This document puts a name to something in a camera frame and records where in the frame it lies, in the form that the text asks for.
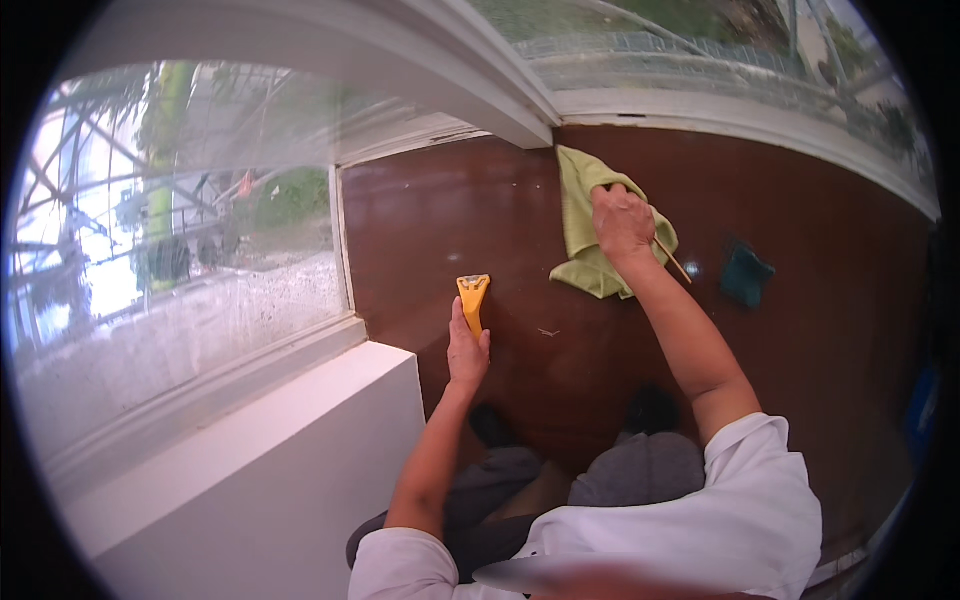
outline glass window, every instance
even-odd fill
[[[166,61],[60,86],[8,264],[39,457],[347,314],[328,165],[345,139],[420,114],[255,64]]]
[[[557,92],[561,113],[570,98],[642,107],[647,90],[750,100],[841,128],[933,191],[916,111],[847,0],[797,0],[795,43],[788,0],[469,2]]]

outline yellow scraper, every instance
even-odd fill
[[[483,326],[480,325],[480,304],[490,287],[489,275],[471,275],[457,277],[457,289],[460,290],[460,300],[464,302],[464,316],[473,337],[480,339]]]

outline blurred object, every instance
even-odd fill
[[[925,367],[913,388],[903,419],[903,433],[914,468],[920,468],[926,457],[939,392],[940,375],[933,367]]]
[[[750,308],[760,306],[763,286],[777,270],[757,258],[743,242],[736,242],[720,275],[720,289]]]
[[[247,174],[240,180],[240,188],[237,189],[237,198],[247,198],[253,191],[253,172],[247,171]]]

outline left hand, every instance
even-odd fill
[[[450,383],[463,385],[471,393],[480,387],[490,365],[490,330],[484,329],[479,340],[473,337],[459,296],[453,299],[446,362],[450,367]]]

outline green cloth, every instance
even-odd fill
[[[628,191],[649,203],[646,195],[629,177],[616,173],[595,156],[566,146],[557,146],[557,161],[560,162],[560,196],[564,211],[566,256],[570,261],[551,271],[550,280],[568,283],[599,299],[613,294],[618,294],[621,300],[632,298],[633,290],[617,274],[597,245],[590,190],[597,185],[623,183]],[[654,222],[657,226],[657,237],[671,252],[675,252],[678,245],[677,232],[655,208]],[[660,264],[665,265],[669,260],[667,255],[656,244],[651,248]]]

